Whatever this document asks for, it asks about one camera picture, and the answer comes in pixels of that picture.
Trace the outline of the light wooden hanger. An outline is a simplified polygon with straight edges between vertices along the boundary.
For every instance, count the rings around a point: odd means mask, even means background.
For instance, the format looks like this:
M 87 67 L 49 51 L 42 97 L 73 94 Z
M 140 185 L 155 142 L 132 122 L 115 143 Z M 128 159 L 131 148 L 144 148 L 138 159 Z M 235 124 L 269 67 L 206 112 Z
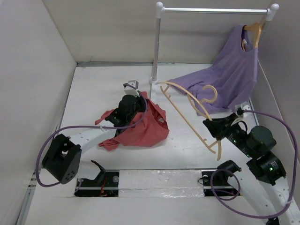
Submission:
M 209 121 L 212 121 L 212 115 L 208 112 L 204 104 L 214 103 L 216 101 L 218 97 L 216 88 L 212 85 L 205 85 L 202 90 L 213 91 L 213 97 L 211 99 L 202 98 L 201 100 L 198 100 L 190 91 L 174 82 L 158 82 L 157 85 L 159 86 L 161 93 L 202 142 L 203 146 L 208 151 L 215 154 L 217 161 L 219 161 L 222 156 L 221 141 L 216 140 L 209 142 L 206 137 L 202 136 L 200 129 L 196 127 L 200 124 L 196 121 L 197 116 L 200 116 L 202 120 L 208 119 Z

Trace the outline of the red t shirt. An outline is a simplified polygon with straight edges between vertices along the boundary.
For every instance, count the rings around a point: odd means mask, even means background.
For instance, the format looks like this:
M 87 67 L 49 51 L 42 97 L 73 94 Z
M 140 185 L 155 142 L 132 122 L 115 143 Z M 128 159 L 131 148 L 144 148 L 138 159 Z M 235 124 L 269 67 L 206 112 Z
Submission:
M 117 137 L 105 140 L 98 144 L 107 151 L 116 149 L 120 144 L 133 147 L 153 147 L 168 137 L 169 128 L 166 121 L 166 112 L 158 104 L 153 103 L 147 92 L 142 95 L 147 99 L 147 113 L 135 127 L 126 129 Z

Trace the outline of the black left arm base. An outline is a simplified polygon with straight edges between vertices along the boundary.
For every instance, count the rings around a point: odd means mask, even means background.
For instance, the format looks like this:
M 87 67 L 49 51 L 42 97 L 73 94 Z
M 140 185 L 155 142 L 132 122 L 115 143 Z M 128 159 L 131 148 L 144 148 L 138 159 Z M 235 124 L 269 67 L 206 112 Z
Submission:
M 119 170 L 106 170 L 98 162 L 91 160 L 89 164 L 92 167 L 92 172 L 97 172 L 94 179 L 79 178 L 76 183 L 76 197 L 118 197 L 119 196 Z

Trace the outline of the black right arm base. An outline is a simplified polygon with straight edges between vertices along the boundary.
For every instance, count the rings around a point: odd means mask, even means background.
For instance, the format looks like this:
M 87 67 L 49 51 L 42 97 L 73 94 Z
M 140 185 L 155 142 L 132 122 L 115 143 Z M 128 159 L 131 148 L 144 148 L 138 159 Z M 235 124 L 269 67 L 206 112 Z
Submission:
M 203 187 L 203 193 L 205 197 L 214 196 L 210 186 L 210 179 L 213 172 L 214 170 L 202 170 L 202 174 L 197 180 L 197 182 Z M 233 197 L 234 195 L 236 195 L 238 193 L 238 190 L 231 186 L 227 181 L 224 181 L 221 178 L 219 178 L 218 175 L 219 173 L 216 174 L 213 178 L 213 186 L 215 188 L 217 196 Z

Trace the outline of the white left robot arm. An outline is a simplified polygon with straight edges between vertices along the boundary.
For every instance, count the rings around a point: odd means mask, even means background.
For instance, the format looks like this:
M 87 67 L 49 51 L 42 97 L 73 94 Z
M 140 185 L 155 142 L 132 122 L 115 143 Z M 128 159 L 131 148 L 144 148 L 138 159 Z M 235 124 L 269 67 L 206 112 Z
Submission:
M 83 161 L 81 156 L 99 143 L 135 128 L 142 119 L 133 122 L 134 117 L 138 113 L 145 116 L 147 109 L 147 100 L 141 93 L 137 96 L 125 95 L 118 108 L 98 125 L 84 126 L 84 131 L 70 137 L 62 134 L 62 129 L 52 134 L 48 139 L 51 145 L 37 164 L 46 169 L 59 184 L 77 179 L 79 182 L 89 180 L 94 186 L 99 186 L 105 180 L 105 168 L 95 160 Z

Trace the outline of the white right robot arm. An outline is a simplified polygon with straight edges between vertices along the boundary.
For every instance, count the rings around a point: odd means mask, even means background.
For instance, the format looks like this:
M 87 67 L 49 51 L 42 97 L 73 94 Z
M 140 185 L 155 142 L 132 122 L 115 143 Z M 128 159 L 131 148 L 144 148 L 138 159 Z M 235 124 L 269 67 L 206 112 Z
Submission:
M 297 141 L 295 137 L 292 138 L 295 157 L 292 182 L 289 184 L 281 160 L 272 152 L 277 142 L 271 131 L 264 126 L 255 126 L 251 131 L 242 129 L 239 126 L 240 117 L 245 113 L 245 110 L 241 110 L 238 114 L 232 113 L 225 118 L 206 119 L 203 123 L 217 141 L 226 138 L 250 159 L 246 165 L 265 190 L 267 197 L 259 195 L 249 179 L 245 177 L 241 167 L 232 160 L 220 164 L 211 174 L 211 191 L 221 204 L 241 216 L 260 219 L 266 225 L 298 225 L 300 209 L 293 198 L 298 161 Z M 227 205 L 229 200 L 218 196 L 221 193 L 216 185 L 218 182 L 229 184 L 236 189 L 237 192 L 231 199 L 242 195 L 256 211 L 256 215 L 240 212 Z

